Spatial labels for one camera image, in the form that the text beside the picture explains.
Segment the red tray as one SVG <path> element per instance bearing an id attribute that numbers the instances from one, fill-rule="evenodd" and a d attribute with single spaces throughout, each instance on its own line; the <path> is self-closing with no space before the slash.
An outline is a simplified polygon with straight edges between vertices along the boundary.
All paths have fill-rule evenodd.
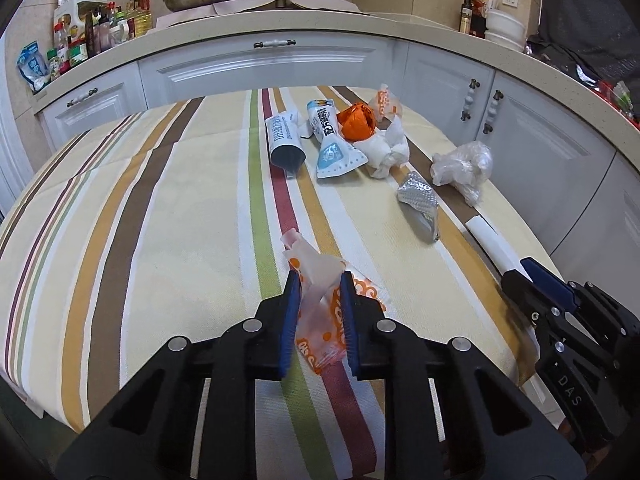
<path id="1" fill-rule="evenodd" d="M 594 86 L 593 91 L 620 112 L 631 125 L 639 128 L 639 116 L 634 111 L 630 90 L 622 80 L 617 81 L 616 84 L 610 84 L 607 81 L 600 80 Z"/>

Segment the cooking oil bottle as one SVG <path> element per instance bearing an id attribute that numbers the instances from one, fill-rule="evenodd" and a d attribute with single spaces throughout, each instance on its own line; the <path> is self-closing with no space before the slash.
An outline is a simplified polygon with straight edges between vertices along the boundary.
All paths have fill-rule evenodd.
<path id="1" fill-rule="evenodd" d="M 149 32 L 153 25 L 150 0 L 128 0 L 127 16 L 130 36 L 139 38 Z"/>

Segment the white spice rack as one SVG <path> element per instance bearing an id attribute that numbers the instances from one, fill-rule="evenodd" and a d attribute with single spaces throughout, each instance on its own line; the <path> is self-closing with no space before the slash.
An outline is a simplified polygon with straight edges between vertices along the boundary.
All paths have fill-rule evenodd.
<path id="1" fill-rule="evenodd" d="M 55 9 L 54 46 L 70 68 L 116 46 L 122 32 L 116 11 L 114 2 L 102 0 L 67 0 Z"/>

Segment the dark hanging cloth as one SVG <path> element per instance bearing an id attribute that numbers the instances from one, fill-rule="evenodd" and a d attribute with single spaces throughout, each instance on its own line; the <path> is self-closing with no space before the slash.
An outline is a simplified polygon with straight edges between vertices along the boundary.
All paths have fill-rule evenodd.
<path id="1" fill-rule="evenodd" d="M 567 76 L 623 82 L 639 106 L 639 0 L 542 0 L 527 45 Z"/>

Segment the white paper roll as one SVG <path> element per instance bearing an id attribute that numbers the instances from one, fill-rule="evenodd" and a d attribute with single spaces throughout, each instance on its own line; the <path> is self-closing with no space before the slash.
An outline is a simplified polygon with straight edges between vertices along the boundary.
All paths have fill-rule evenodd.
<path id="1" fill-rule="evenodd" d="M 518 271 L 530 280 L 515 250 L 506 239 L 482 217 L 475 216 L 465 222 L 466 229 L 475 238 L 500 276 L 508 271 Z"/>

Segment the small orange wrapper ball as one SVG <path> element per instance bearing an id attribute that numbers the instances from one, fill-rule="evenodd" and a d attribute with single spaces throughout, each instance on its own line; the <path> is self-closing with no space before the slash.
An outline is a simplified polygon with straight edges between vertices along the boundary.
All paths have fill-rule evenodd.
<path id="1" fill-rule="evenodd" d="M 376 118 L 367 103 L 352 104 L 337 114 L 342 136 L 348 142 L 360 142 L 369 139 L 375 133 Z"/>

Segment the white DHA powder pouch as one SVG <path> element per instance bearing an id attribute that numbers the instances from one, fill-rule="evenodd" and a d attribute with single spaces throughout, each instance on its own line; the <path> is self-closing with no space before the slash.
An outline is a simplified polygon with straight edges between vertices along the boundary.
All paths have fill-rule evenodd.
<path id="1" fill-rule="evenodd" d="M 296 177 L 306 160 L 297 119 L 295 112 L 282 112 L 266 120 L 270 162 L 288 178 Z"/>

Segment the striped tablecloth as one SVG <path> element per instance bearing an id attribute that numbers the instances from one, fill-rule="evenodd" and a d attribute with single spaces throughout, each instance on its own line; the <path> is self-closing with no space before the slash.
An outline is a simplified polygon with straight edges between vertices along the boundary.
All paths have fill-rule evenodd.
<path id="1" fill-rule="evenodd" d="M 471 339 L 518 385 L 532 380 L 533 341 L 501 296 L 468 225 L 480 220 L 518 258 L 546 250 L 491 184 L 476 207 L 438 192 L 431 242 L 397 191 L 427 176 L 452 143 L 415 110 L 401 122 L 410 157 L 384 179 L 364 169 L 316 176 L 305 141 L 295 177 L 273 166 L 267 119 L 370 89 L 262 88 L 180 101 L 86 131 L 37 172 L 1 225 L 1 376 L 26 414 L 18 440 L 52 477 L 101 408 L 173 336 L 221 335 L 282 292 L 300 262 L 295 231 L 348 266 L 364 294 L 420 336 Z"/>

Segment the stacked white bowls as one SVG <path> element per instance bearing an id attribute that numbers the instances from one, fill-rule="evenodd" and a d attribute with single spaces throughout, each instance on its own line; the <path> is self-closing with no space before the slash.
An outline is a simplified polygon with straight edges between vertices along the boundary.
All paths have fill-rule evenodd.
<path id="1" fill-rule="evenodd" d="M 516 52 L 525 49 L 525 26 L 511 14 L 496 9 L 487 11 L 485 38 Z"/>

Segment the clear plastic bag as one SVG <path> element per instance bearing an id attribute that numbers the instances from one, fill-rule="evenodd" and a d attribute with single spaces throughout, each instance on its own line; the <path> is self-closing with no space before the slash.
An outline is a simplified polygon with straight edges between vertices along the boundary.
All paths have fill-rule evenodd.
<path id="1" fill-rule="evenodd" d="M 474 207 L 482 195 L 482 186 L 494 168 L 491 150 L 480 141 L 458 146 L 447 154 L 434 154 L 432 182 L 436 186 L 451 185 Z"/>

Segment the white tissue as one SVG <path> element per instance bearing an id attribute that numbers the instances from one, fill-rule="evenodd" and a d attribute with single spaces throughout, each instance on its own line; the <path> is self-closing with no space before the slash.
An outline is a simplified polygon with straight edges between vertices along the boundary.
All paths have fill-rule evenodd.
<path id="1" fill-rule="evenodd" d="M 369 174 L 375 179 L 386 179 L 393 167 L 409 161 L 410 148 L 400 116 L 386 129 L 376 128 L 369 139 L 355 142 L 354 147 L 367 156 Z"/>

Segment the dark sauce bottle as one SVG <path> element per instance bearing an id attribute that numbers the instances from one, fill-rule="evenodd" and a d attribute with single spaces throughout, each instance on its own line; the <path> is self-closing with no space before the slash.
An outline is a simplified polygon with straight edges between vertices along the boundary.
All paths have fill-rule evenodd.
<path id="1" fill-rule="evenodd" d="M 459 32 L 469 35 L 473 16 L 473 0 L 463 0 L 460 9 Z"/>

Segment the blue snack bag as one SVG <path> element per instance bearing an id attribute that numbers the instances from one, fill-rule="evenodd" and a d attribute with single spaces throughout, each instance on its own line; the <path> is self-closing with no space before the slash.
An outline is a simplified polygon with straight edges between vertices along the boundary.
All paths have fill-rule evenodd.
<path id="1" fill-rule="evenodd" d="M 40 92 L 49 83 L 49 67 L 40 53 L 37 41 L 32 41 L 21 50 L 16 65 L 33 94 Z"/>

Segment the silver foil wrapper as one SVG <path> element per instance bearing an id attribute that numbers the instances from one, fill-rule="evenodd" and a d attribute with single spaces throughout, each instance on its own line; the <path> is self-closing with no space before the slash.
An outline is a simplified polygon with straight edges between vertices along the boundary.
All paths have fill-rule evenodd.
<path id="1" fill-rule="evenodd" d="M 418 172 L 409 171 L 397 190 L 398 202 L 409 206 L 426 229 L 430 243 L 439 240 L 438 200 L 436 193 Z"/>

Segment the orange printed clear wrapper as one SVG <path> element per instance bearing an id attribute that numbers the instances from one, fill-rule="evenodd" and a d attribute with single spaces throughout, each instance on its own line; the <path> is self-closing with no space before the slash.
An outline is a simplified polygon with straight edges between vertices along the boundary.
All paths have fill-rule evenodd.
<path id="1" fill-rule="evenodd" d="M 294 344 L 314 374 L 321 375 L 346 354 L 340 293 L 343 273 L 352 274 L 357 294 L 378 300 L 383 311 L 392 300 L 384 287 L 343 258 L 318 252 L 296 229 L 285 232 L 281 240 L 283 255 L 297 273 L 302 290 Z"/>

